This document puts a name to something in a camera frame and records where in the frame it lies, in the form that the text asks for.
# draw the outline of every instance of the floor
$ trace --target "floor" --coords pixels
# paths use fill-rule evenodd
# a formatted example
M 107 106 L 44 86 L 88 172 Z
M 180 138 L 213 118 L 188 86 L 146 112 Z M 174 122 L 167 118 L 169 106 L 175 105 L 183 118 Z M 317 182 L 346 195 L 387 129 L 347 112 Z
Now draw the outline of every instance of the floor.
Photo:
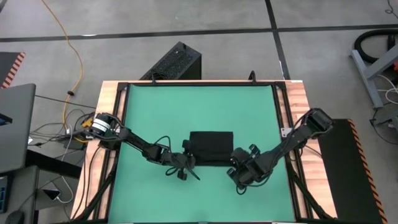
M 6 1 L 0 4 L 0 51 L 26 53 L 13 85 L 35 83 L 38 95 L 64 99 L 79 76 L 79 66 L 60 40 L 62 31 L 39 0 Z M 370 125 L 372 103 L 348 57 L 363 32 L 398 27 L 398 19 L 384 12 L 387 0 L 51 0 L 48 4 L 73 36 L 72 44 L 84 62 L 74 103 L 96 106 L 103 80 L 140 78 L 178 41 L 203 54 L 203 79 L 247 79 L 255 70 L 260 79 L 303 80 L 310 106 L 356 123 L 387 218 L 398 223 L 398 149 L 379 138 Z M 397 1 L 391 4 L 398 10 Z M 378 56 L 385 51 L 385 41 L 373 38 L 365 41 L 364 48 Z M 32 129 L 60 122 L 62 109 L 62 103 L 36 98 Z M 74 112 L 70 121 L 78 116 L 80 112 Z M 46 131 L 55 133 L 59 128 Z M 397 139 L 393 129 L 379 128 L 379 132 L 391 141 Z M 46 144 L 33 150 L 55 157 L 64 149 Z M 81 156 L 70 154 L 67 161 L 79 161 Z M 49 175 L 41 174 L 40 179 L 44 182 Z M 68 181 L 76 189 L 77 182 Z M 57 185 L 67 200 L 70 192 L 62 182 Z M 61 206 L 42 210 L 39 217 L 39 223 L 65 220 Z

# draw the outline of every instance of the wooden table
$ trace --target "wooden table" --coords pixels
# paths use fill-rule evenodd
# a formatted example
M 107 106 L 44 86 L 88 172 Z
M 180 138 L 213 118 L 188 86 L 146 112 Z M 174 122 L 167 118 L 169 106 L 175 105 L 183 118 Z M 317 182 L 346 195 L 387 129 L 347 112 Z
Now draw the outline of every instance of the wooden table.
M 293 122 L 296 122 L 305 112 L 307 112 L 310 107 L 308 105 L 307 101 L 307 96 L 305 94 L 305 89 L 304 89 L 304 84 L 300 80 L 289 80 L 289 81 L 281 81 L 281 80 L 258 80 L 258 82 L 285 82 L 286 88 L 287 88 L 287 94 L 289 97 L 289 103 L 290 103 L 290 110 L 292 112 L 292 117 L 293 117 Z M 129 82 L 129 83 L 149 83 L 151 81 L 148 80 L 141 80 L 141 81 L 104 81 L 101 87 L 101 93 L 99 94 L 99 99 L 98 99 L 98 104 L 96 108 L 96 113 L 112 113 L 113 108 L 114 108 L 114 103 L 116 99 L 116 92 L 117 92 L 117 87 L 119 82 Z M 158 82 L 251 82 L 250 80 L 160 80 Z M 119 109 L 118 109 L 118 117 L 121 118 L 121 115 L 123 113 L 123 106 L 124 106 L 124 95 L 121 94 L 121 99 L 120 99 L 120 104 L 119 104 Z M 284 101 L 283 98 L 281 97 L 281 94 L 279 94 L 279 101 L 280 101 L 280 106 L 282 110 L 282 116 L 284 119 L 284 124 L 285 126 L 289 126 L 287 123 L 287 115 L 285 112 L 284 108 Z M 307 143 L 308 146 L 314 148 L 320 153 L 318 141 L 316 140 L 309 140 Z M 102 167 L 103 167 L 103 161 L 104 161 L 104 155 L 105 155 L 105 150 L 100 150 L 97 152 L 96 156 L 93 158 L 93 154 L 96 151 L 98 147 L 98 141 L 93 140 L 88 143 L 88 147 L 86 150 L 86 186 L 88 181 L 90 181 L 90 189 L 88 190 L 88 201 L 91 201 L 91 199 L 94 197 L 95 193 L 97 193 L 98 187 L 99 187 L 99 182 L 100 182 L 100 177 L 101 177 L 101 172 L 102 172 Z M 110 171 L 110 168 L 112 167 L 113 164 L 113 158 L 114 158 L 114 152 L 111 153 L 110 159 L 109 159 L 109 164 L 108 164 L 108 172 Z M 91 175 L 90 179 L 88 180 L 88 169 L 91 160 L 93 160 L 92 168 L 91 168 Z M 314 196 L 314 198 L 317 200 L 317 202 L 323 207 L 323 209 L 331 216 L 336 217 L 336 210 L 335 210 L 335 205 L 333 203 L 333 199 L 331 197 L 331 192 L 329 188 L 329 183 L 328 179 L 326 176 L 325 172 L 325 167 L 323 165 L 322 158 L 320 158 L 318 155 L 315 153 L 304 150 L 303 155 L 301 157 L 302 160 L 302 165 L 304 169 L 304 174 L 305 174 L 305 180 L 307 183 L 307 188 L 311 192 L 311 194 Z M 83 203 L 82 206 L 79 208 L 77 215 L 84 210 L 84 204 L 87 200 L 86 194 L 87 194 L 87 187 L 85 191 L 83 192 L 83 174 L 80 176 L 79 180 L 79 185 L 76 191 L 76 198 L 75 202 L 73 204 L 73 210 L 72 214 L 76 212 L 78 209 L 79 203 L 81 198 L 83 197 Z M 307 214 L 305 212 L 305 204 L 304 200 L 302 197 L 302 194 L 298 188 L 296 188 L 297 191 L 297 196 L 298 196 L 298 204 L 300 207 L 300 213 L 302 217 L 306 217 Z M 108 195 L 109 195 L 109 188 L 108 190 L 104 193 L 103 199 L 101 202 L 101 208 L 99 210 L 99 218 L 104 218 L 105 213 L 106 213 L 106 207 L 108 203 Z

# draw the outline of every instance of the orange and black striped edge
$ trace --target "orange and black striped edge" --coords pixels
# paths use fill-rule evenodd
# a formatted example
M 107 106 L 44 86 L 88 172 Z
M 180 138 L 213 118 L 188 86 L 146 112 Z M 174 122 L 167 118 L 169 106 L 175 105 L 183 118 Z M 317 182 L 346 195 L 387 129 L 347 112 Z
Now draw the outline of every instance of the orange and black striped edge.
M 21 52 L 17 58 L 15 59 L 14 64 L 12 65 L 10 71 L 7 74 L 6 79 L 0 86 L 0 88 L 8 88 L 11 85 L 12 80 L 15 78 L 15 75 L 17 74 L 18 68 L 21 66 L 21 63 L 23 59 L 25 58 L 25 52 Z
M 356 146 L 358 147 L 358 151 L 359 151 L 362 163 L 363 163 L 363 167 L 366 171 L 366 175 L 368 176 L 368 181 L 369 181 L 369 185 L 371 186 L 371 189 L 373 191 L 374 200 L 376 201 L 376 205 L 379 208 L 379 213 L 380 213 L 382 222 L 383 222 L 383 224 L 387 224 L 388 223 L 387 217 L 386 217 L 386 214 L 384 213 L 383 206 L 382 206 L 380 198 L 379 198 L 379 194 L 377 193 L 377 190 L 376 190 L 376 186 L 374 185 L 374 181 L 372 178 L 371 171 L 369 170 L 368 163 L 366 162 L 365 153 L 363 152 L 361 142 L 359 141 L 358 133 L 356 132 L 356 129 L 355 129 L 355 124 L 354 124 L 353 120 L 351 120 L 351 119 L 347 119 L 347 120 L 349 122 L 349 125 L 351 126 L 352 131 L 353 131 L 353 136 L 356 141 Z

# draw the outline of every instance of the black mat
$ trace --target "black mat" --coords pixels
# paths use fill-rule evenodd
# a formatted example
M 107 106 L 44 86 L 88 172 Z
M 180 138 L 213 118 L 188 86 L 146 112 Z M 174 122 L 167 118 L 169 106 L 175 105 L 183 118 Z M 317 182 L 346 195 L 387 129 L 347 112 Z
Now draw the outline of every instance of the black mat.
M 0 52 L 0 88 L 7 88 L 20 67 L 25 53 Z
M 347 222 L 387 223 L 354 123 L 335 119 L 319 145 L 337 216 Z

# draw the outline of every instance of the green table surface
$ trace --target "green table surface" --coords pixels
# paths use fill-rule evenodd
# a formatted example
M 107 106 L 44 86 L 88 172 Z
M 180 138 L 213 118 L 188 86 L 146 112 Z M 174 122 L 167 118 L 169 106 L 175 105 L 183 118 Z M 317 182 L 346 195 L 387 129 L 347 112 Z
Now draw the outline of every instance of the green table surface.
M 234 148 L 256 144 L 262 152 L 280 143 L 270 86 L 134 86 L 125 125 L 154 142 L 164 135 L 173 152 L 191 131 L 232 131 Z M 160 143 L 167 145 L 167 140 Z M 229 167 L 195 167 L 201 178 L 166 176 L 169 167 L 147 162 L 123 144 L 114 183 L 109 223 L 293 221 L 285 162 L 268 183 L 236 193 Z

